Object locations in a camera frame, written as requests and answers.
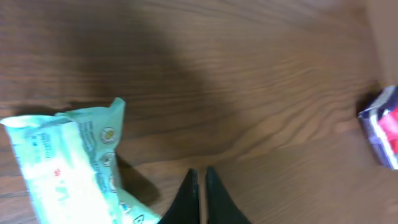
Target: light green package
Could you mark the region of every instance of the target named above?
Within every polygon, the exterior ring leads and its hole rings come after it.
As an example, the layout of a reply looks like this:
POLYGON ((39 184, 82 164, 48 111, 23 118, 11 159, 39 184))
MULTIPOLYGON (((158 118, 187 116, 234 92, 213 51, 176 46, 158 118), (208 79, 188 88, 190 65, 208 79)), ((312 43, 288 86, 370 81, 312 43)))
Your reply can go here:
POLYGON ((3 119, 43 224, 155 224, 160 217, 121 189, 115 147, 124 101, 55 116, 3 119))

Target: printed logo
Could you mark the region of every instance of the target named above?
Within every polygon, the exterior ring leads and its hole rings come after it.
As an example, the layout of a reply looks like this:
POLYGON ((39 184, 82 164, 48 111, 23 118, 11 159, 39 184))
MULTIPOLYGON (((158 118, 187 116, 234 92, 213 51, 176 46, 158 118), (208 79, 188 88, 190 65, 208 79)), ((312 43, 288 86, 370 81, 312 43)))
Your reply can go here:
POLYGON ((113 175, 109 176, 109 189, 111 190, 112 193, 116 193, 116 187, 114 186, 113 175))
POLYGON ((133 224, 143 224, 144 223, 144 215, 138 216, 134 219, 133 224))
POLYGON ((119 208, 124 212, 125 215, 131 212, 131 206, 126 204, 125 202, 119 202, 119 208))
POLYGON ((113 158, 114 158, 114 152, 107 152, 102 155, 100 161, 102 162, 102 165, 107 167, 111 165, 113 158))
POLYGON ((101 140, 104 144, 112 144, 116 141, 116 132, 111 127, 106 127, 101 131, 101 140))

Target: wooden table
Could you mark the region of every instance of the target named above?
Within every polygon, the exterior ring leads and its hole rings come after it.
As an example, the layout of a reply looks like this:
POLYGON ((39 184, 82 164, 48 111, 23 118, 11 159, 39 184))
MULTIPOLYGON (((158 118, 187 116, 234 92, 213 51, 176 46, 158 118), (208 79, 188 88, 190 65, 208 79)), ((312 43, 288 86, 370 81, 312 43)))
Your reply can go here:
MULTIPOLYGON (((123 98, 121 173, 160 214, 214 165, 253 223, 396 223, 356 119, 375 55, 364 0, 3 0, 0 116, 123 98)), ((0 138, 0 223, 37 223, 0 138)))

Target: wet wipes package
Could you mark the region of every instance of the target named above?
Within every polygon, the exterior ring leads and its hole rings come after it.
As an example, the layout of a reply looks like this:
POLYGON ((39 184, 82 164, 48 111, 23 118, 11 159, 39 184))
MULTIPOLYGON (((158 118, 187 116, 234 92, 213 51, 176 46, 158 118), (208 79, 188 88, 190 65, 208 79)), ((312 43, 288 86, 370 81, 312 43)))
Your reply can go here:
POLYGON ((381 163, 398 169, 398 86, 383 89, 359 119, 381 163))
POLYGON ((43 224, 155 224, 160 217, 121 188, 115 148, 124 101, 5 118, 14 154, 43 224))

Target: circular logo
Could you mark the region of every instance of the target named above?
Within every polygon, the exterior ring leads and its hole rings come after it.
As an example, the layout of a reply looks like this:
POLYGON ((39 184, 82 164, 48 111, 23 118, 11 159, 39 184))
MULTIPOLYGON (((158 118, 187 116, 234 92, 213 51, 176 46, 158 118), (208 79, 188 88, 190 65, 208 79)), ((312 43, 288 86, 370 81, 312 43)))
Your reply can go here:
POLYGON ((102 162, 102 165, 108 167, 111 165, 113 158, 114 158, 114 152, 106 152, 102 155, 100 160, 102 162))
POLYGON ((116 141, 116 131, 111 127, 102 129, 101 140, 104 144, 114 143, 116 141))

